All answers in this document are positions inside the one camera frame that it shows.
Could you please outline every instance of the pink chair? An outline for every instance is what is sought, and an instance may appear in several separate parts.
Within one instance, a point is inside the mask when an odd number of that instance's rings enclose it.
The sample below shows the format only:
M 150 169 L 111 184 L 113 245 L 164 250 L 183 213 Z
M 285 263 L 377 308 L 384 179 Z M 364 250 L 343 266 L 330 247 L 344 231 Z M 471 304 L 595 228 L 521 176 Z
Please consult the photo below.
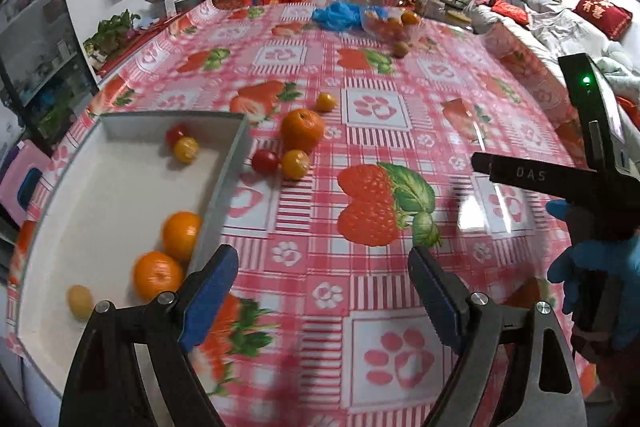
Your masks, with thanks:
M 9 153 L 11 161 L 0 181 L 0 204 L 4 206 L 16 225 L 22 226 L 27 217 L 27 206 L 33 196 L 42 173 L 49 167 L 51 159 L 31 140 L 18 143 L 17 153 Z

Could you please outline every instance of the person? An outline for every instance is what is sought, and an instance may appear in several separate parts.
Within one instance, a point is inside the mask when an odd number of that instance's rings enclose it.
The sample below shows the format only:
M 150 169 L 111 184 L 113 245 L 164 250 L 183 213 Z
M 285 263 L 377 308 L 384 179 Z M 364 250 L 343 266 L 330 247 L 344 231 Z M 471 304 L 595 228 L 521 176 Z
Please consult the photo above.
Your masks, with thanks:
M 552 200 L 546 211 L 566 220 L 571 205 L 564 200 Z M 620 277 L 623 283 L 618 321 L 614 328 L 612 354 L 596 365 L 600 383 L 611 390 L 620 407 L 609 423 L 623 427 L 638 425 L 640 418 L 640 235 L 618 242 L 588 240 L 564 250 L 549 267 L 546 278 L 563 283 L 562 313 L 574 311 L 579 298 L 580 281 L 574 265 L 587 270 L 602 270 Z

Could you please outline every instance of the red pillow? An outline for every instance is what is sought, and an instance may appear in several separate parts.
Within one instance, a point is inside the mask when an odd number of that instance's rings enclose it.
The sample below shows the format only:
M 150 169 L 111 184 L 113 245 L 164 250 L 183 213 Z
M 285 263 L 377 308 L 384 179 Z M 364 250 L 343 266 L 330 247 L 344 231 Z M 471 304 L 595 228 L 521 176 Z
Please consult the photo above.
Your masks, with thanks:
M 631 24 L 633 14 L 607 0 L 580 0 L 574 10 L 611 41 L 619 41 Z
M 509 17 L 522 26 L 529 24 L 529 15 L 527 15 L 527 12 L 522 8 L 509 4 L 507 1 L 497 0 L 491 8 L 491 11 Z

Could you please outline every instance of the blue glove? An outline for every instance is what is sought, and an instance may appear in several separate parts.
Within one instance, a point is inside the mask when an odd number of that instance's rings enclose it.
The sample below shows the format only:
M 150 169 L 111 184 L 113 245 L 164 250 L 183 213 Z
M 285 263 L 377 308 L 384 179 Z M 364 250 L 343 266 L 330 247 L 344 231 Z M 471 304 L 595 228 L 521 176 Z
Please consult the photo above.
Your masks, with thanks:
M 571 205 L 564 200 L 552 200 L 546 204 L 546 211 L 562 221 L 565 221 L 570 208 Z M 580 280 L 574 276 L 573 264 L 578 268 L 602 270 L 620 277 L 623 290 L 612 338 L 612 346 L 616 350 L 625 347 L 640 332 L 639 243 L 638 234 L 627 241 L 584 241 L 564 250 L 546 272 L 549 282 L 564 282 L 564 314 L 574 311 L 579 297 Z

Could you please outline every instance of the red cherry tomato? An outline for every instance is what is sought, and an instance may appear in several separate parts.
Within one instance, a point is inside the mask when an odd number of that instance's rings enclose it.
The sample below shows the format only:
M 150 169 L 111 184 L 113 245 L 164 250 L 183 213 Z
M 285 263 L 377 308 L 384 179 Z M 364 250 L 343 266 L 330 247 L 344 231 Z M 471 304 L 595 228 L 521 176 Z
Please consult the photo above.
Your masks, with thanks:
M 251 158 L 251 166 L 258 174 L 273 174 L 278 170 L 279 158 L 270 150 L 258 149 Z
M 184 138 L 185 136 L 189 136 L 187 131 L 187 126 L 183 123 L 179 123 L 178 125 L 174 125 L 166 132 L 166 142 L 169 144 L 171 149 L 174 148 L 175 144 L 180 138 Z

